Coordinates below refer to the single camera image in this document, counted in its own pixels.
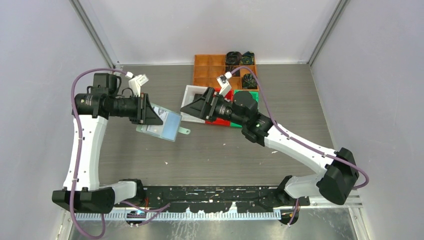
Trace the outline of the white VIP card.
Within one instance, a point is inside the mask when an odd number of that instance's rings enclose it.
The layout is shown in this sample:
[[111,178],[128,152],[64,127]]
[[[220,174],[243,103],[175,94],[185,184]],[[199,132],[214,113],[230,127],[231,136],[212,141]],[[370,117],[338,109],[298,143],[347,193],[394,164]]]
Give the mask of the white VIP card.
[[158,106],[153,106],[153,110],[158,115],[160,120],[162,120],[162,125],[148,125],[146,127],[146,131],[152,134],[161,135],[164,131],[165,119],[168,113]]

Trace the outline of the white plastic bin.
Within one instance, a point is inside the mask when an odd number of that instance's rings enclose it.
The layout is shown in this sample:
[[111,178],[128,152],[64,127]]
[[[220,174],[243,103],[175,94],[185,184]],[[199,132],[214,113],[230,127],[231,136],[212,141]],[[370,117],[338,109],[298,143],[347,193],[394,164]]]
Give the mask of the white plastic bin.
[[[196,85],[186,85],[183,100],[181,103],[181,108],[192,103],[195,100],[196,94],[200,94],[200,96],[207,90],[206,86],[196,86]],[[181,120],[183,122],[191,122],[191,123],[199,123],[205,124],[206,121],[200,118],[196,118],[187,113],[183,113],[181,111]]]

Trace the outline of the red plastic bin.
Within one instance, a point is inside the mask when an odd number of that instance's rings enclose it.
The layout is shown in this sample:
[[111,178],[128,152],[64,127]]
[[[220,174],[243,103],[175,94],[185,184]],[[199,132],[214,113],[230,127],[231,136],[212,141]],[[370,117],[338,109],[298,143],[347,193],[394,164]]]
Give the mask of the red plastic bin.
[[[234,90],[230,90],[225,96],[224,99],[227,102],[231,102],[233,100]],[[222,118],[217,117],[215,121],[208,121],[205,120],[205,124],[207,125],[217,125],[217,126],[224,126],[229,127],[231,125],[231,122],[228,120],[224,120]]]

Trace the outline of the green plastic bin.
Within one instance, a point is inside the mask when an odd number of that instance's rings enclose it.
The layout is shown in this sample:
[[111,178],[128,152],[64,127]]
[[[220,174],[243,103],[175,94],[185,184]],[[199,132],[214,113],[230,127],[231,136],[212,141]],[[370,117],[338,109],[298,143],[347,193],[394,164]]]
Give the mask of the green plastic bin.
[[258,93],[252,91],[235,91],[231,103],[230,126],[241,128],[250,123],[258,113]]

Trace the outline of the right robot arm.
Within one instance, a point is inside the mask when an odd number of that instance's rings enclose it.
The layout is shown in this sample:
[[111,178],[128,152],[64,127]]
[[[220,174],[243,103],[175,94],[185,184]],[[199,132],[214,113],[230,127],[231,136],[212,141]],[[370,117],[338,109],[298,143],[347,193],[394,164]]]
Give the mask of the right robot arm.
[[259,112],[258,102],[248,91],[239,91],[233,100],[226,100],[214,88],[208,87],[180,110],[207,122],[222,119],[240,125],[241,133],[250,142],[282,152],[313,170],[312,175],[289,175],[283,179],[277,192],[283,205],[315,195],[343,205],[355,189],[359,170],[350,150],[320,146],[275,124],[270,117]]

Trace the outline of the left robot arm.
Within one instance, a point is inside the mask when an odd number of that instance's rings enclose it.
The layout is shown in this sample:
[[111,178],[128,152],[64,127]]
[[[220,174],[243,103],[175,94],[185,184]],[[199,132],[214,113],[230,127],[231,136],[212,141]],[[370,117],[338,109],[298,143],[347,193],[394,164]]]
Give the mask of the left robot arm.
[[161,126],[164,121],[154,111],[149,95],[141,91],[148,82],[144,74],[127,73],[131,96],[119,91],[121,77],[95,73],[85,93],[72,94],[75,109],[74,139],[70,165],[63,187],[52,193],[52,202],[74,213],[108,214],[122,201],[141,206],[146,191],[140,179],[122,179],[110,185],[99,181],[99,160],[108,120],[128,118],[132,124]]

